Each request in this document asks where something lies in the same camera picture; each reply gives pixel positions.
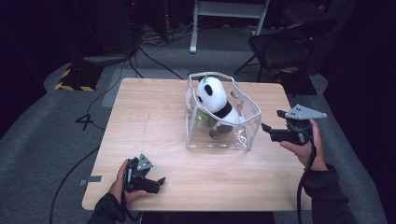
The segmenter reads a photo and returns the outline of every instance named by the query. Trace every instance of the hand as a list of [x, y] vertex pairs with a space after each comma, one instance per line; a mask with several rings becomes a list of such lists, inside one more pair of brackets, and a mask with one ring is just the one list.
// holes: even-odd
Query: hand
[[[311, 170], [315, 171], [327, 171], [329, 170], [323, 156], [323, 146], [321, 144], [321, 137], [319, 132], [318, 124], [314, 120], [309, 120], [312, 125], [312, 134], [314, 136], [315, 147], [317, 148], [317, 156], [315, 157], [314, 163], [312, 164]], [[293, 152], [298, 157], [298, 160], [306, 167], [311, 153], [311, 142], [307, 142], [302, 146], [295, 145], [290, 142], [280, 142], [280, 145]]]
[[[111, 185], [110, 189], [108, 190], [109, 193], [111, 193], [112, 195], [114, 195], [117, 198], [117, 201], [119, 201], [119, 203], [121, 203], [123, 176], [124, 176], [127, 164], [128, 164], [128, 160], [125, 160], [119, 170], [119, 173], [117, 174], [116, 181], [114, 181], [114, 183]], [[132, 201], [134, 201], [140, 197], [143, 197], [146, 194], [147, 193], [145, 190], [136, 190], [133, 192], [128, 192], [125, 190], [125, 201], [127, 203], [131, 203]]]

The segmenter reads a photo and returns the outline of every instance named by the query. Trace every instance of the wooden table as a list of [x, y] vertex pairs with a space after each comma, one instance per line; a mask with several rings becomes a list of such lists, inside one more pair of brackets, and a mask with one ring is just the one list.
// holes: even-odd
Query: wooden table
[[[284, 129], [278, 109], [290, 105], [278, 84], [238, 85], [262, 110], [262, 122]], [[130, 205], [142, 211], [289, 211], [304, 167], [295, 155], [259, 130], [251, 151], [186, 149], [186, 80], [125, 78], [110, 115], [82, 206], [93, 210], [123, 161], [144, 153], [153, 163], [148, 179], [166, 177], [158, 194]], [[303, 191], [302, 208], [311, 208]]]

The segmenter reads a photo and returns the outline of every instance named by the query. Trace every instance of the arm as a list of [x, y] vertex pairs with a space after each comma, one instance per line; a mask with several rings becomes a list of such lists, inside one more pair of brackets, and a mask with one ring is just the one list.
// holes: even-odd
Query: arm
[[[95, 209], [91, 218], [88, 220], [88, 224], [114, 224], [117, 221], [125, 221], [125, 213], [121, 207], [121, 194], [123, 175], [125, 173], [126, 165], [128, 160], [125, 160], [121, 166], [117, 179], [111, 185], [108, 193], [103, 196], [96, 204]], [[146, 195], [144, 190], [137, 190], [134, 192], [125, 192], [125, 201], [131, 203], [132, 201]]]
[[[348, 198], [338, 184], [338, 174], [335, 168], [326, 164], [324, 160], [318, 125], [313, 120], [310, 121], [317, 156], [306, 176], [304, 189], [312, 198], [312, 219], [316, 224], [358, 223], [347, 205]], [[280, 145], [293, 152], [304, 166], [307, 165], [311, 152], [310, 142], [303, 146], [290, 142], [281, 142]]]

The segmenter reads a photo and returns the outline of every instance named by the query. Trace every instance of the panda ear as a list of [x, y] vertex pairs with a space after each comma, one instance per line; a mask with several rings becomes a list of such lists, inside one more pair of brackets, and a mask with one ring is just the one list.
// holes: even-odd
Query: panda ear
[[205, 85], [205, 91], [210, 96], [213, 94], [213, 90], [209, 85]]

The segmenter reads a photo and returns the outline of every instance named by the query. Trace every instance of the chair backrest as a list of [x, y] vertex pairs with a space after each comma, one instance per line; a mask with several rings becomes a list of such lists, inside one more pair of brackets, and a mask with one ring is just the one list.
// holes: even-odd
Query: chair backrest
[[276, 35], [278, 40], [317, 39], [337, 26], [336, 20], [304, 21], [285, 27]]

